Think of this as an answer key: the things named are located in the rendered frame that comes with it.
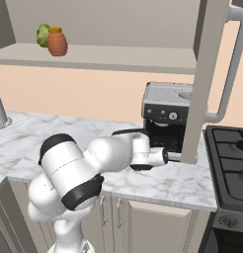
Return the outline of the grey stove knob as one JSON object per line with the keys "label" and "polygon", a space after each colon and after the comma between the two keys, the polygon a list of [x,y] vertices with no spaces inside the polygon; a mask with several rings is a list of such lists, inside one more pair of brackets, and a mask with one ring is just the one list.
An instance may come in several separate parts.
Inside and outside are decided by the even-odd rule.
{"label": "grey stove knob", "polygon": [[235,228],[238,225],[238,220],[233,216],[228,215],[222,216],[220,222],[228,228]]}

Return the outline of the beige base cabinet door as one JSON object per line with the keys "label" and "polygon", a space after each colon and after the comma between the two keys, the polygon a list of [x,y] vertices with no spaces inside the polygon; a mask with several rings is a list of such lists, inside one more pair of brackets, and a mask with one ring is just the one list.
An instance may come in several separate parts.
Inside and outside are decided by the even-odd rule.
{"label": "beige base cabinet door", "polygon": [[112,197],[114,253],[188,252],[192,210],[122,199],[117,228],[116,203]]}
{"label": "beige base cabinet door", "polygon": [[[46,253],[55,242],[52,222],[34,222],[28,215],[28,184],[11,181],[13,193],[16,197],[28,232],[37,248],[37,253]],[[91,242],[96,253],[105,253],[104,234],[100,217],[99,201],[96,201],[91,214],[82,221],[82,230],[85,237]]]}

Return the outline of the orange-brown honey bottle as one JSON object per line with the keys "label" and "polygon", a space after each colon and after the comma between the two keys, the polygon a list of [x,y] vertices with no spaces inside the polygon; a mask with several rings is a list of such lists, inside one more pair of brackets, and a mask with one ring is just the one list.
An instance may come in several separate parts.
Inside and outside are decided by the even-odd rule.
{"label": "orange-brown honey bottle", "polygon": [[47,48],[52,56],[63,56],[67,53],[67,40],[61,27],[48,29]]}

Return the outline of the grey corner base cabinet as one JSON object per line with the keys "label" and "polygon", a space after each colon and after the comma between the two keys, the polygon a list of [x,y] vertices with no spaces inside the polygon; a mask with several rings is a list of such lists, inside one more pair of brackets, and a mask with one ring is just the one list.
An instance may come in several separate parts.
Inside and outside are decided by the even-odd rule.
{"label": "grey corner base cabinet", "polygon": [[38,253],[7,178],[0,183],[0,230],[10,253]]}

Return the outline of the black gas stove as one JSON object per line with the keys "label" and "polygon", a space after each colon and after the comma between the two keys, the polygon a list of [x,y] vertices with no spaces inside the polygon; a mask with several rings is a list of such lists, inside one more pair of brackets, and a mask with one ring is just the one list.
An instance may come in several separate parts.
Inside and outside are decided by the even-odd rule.
{"label": "black gas stove", "polygon": [[[217,211],[209,215],[199,253],[243,253],[243,128],[207,126],[203,133]],[[223,225],[225,215],[238,225]]]}

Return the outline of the green round item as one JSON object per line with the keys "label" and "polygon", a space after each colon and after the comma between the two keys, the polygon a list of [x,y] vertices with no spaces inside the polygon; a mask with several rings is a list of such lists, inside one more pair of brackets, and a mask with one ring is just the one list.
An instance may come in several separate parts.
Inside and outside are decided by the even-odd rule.
{"label": "green round item", "polygon": [[40,24],[37,30],[37,43],[41,47],[47,47],[47,37],[49,34],[49,25],[48,24]]}

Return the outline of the beige wall cabinet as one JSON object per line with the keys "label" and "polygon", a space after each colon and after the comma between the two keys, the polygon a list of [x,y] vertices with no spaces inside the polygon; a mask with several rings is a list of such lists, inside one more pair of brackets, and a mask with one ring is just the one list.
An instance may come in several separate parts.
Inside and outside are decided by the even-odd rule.
{"label": "beige wall cabinet", "polygon": [[[0,64],[193,74],[201,0],[0,0]],[[37,44],[59,26],[64,56]]]}

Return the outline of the silver black coffee machine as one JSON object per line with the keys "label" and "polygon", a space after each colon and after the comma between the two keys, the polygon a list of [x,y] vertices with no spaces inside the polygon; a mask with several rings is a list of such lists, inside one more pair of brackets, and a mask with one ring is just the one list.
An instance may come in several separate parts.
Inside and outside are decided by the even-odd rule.
{"label": "silver black coffee machine", "polygon": [[145,87],[141,116],[150,146],[164,146],[171,161],[181,161],[192,92],[192,84],[151,81]]}

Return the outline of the beige wall cabinet door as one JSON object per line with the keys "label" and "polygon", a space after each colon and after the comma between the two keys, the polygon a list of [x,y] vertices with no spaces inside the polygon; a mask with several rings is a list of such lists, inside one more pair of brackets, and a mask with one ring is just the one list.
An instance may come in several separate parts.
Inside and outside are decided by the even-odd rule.
{"label": "beige wall cabinet door", "polygon": [[196,74],[185,131],[181,162],[196,160],[203,120],[230,0],[201,0],[194,53]]}

